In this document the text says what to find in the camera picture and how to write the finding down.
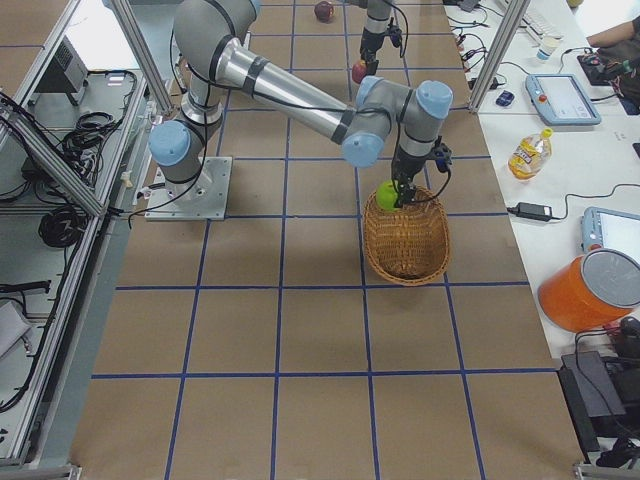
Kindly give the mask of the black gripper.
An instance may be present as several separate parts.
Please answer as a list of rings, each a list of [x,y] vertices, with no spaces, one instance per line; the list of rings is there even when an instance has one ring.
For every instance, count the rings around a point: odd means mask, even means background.
[[[415,197],[417,188],[413,184],[416,174],[424,169],[427,156],[415,156],[407,153],[404,149],[399,149],[391,163],[391,179],[394,182],[396,209],[410,205]]]
[[[362,31],[360,42],[360,59],[365,62],[366,76],[375,76],[378,69],[377,52],[382,48],[386,32]]]

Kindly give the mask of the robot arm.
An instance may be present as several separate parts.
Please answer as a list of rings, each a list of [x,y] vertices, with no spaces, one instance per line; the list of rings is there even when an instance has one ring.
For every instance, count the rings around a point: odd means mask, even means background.
[[[258,1],[182,1],[173,33],[191,70],[179,115],[149,137],[152,158],[176,198],[203,187],[201,150],[219,128],[220,93],[238,91],[296,120],[341,148],[356,168],[374,165],[396,132],[391,163],[393,207],[423,203],[415,176],[426,162],[450,171],[450,149],[440,130],[453,101],[450,87],[427,80],[412,89],[375,75],[360,81],[348,106],[246,48],[243,37],[258,19]]]
[[[353,65],[351,73],[352,80],[360,84],[366,76],[373,76],[377,72],[377,53],[388,36],[391,11],[395,4],[384,0],[353,0],[346,1],[346,4],[366,11],[359,49],[360,59]]]

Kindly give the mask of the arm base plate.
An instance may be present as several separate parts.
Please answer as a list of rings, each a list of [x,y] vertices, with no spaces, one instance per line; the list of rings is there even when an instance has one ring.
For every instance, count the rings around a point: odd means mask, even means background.
[[[144,217],[148,221],[200,221],[225,219],[232,157],[206,157],[195,185],[176,185],[165,179],[156,168],[155,182],[163,183],[153,189],[148,198]]]

